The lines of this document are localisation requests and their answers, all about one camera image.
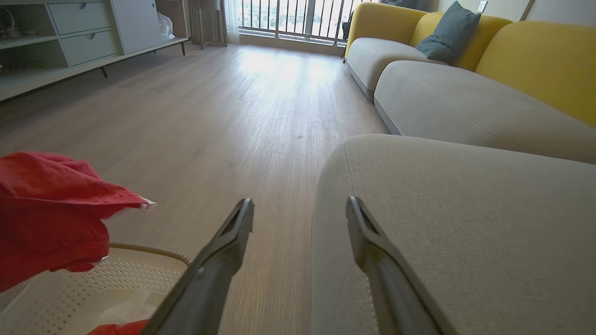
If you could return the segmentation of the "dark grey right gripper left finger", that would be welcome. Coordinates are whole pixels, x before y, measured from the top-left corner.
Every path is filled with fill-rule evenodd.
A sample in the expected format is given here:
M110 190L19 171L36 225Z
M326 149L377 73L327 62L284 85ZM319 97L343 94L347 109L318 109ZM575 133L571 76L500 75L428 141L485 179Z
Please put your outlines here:
M149 319L142 335L217 335L232 278L241 268L255 204L240 200Z

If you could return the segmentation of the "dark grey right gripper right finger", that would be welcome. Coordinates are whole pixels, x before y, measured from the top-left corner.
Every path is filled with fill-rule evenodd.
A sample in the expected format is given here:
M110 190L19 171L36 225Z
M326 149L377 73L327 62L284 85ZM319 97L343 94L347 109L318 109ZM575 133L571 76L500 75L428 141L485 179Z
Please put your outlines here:
M366 275L381 335L455 335L445 312L375 221L350 196L345 216L356 265Z

